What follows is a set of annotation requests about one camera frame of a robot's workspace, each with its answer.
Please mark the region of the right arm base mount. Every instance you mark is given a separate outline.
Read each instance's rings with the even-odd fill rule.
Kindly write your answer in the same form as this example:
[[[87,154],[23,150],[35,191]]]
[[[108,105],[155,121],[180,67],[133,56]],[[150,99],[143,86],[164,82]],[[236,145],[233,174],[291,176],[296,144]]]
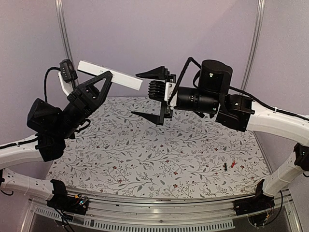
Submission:
[[[249,198],[244,198],[240,200],[233,201],[233,209],[236,212],[236,215],[245,215],[250,214],[254,212],[258,212],[261,210],[267,210],[270,209],[270,212],[265,212],[261,215],[255,215],[255,216],[249,216],[247,217],[249,223],[256,227],[264,227],[266,225],[271,224],[273,221],[277,219],[279,214],[281,213],[282,207],[283,207],[283,194],[280,190],[279,193],[281,195],[281,204],[280,208],[276,214],[276,216],[273,216],[274,213],[274,197],[269,197],[264,194],[263,191],[263,183],[264,179],[262,179],[256,186],[255,195]]]

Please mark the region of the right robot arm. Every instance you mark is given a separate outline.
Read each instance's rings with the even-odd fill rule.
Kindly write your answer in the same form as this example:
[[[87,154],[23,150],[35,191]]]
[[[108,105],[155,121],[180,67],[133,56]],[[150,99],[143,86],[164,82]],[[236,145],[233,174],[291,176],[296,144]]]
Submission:
[[[179,76],[161,66],[142,72],[138,77],[150,81],[148,96],[161,103],[160,114],[139,113],[139,116],[163,125],[173,110],[191,111],[199,117],[208,114],[221,125],[237,131],[258,131],[295,141],[288,160],[273,174],[262,179],[250,199],[254,211],[261,210],[282,188],[309,169],[309,118],[263,103],[253,95],[232,89],[233,70],[224,63],[207,59],[197,64],[198,72],[192,87],[182,87],[181,81],[189,64],[188,58]]]

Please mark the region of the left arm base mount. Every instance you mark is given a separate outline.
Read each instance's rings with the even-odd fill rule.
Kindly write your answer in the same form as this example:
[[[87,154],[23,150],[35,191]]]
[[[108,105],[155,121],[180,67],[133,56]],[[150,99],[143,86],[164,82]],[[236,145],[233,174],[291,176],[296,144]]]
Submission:
[[[52,179],[52,198],[47,202],[47,206],[56,210],[86,215],[89,206],[89,198],[82,194],[69,196],[65,184],[62,181]]]

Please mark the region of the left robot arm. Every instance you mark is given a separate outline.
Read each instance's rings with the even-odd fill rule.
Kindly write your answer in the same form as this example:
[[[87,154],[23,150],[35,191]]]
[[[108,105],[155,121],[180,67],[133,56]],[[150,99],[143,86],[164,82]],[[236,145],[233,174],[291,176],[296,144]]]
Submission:
[[[112,85],[112,73],[104,72],[79,84],[67,97],[64,110],[37,98],[27,116],[27,126],[35,135],[0,147],[0,188],[20,191],[55,203],[67,210],[72,205],[62,181],[39,180],[21,174],[10,174],[9,167],[26,162],[52,161],[60,158],[66,139],[86,129],[89,117],[104,103]]]

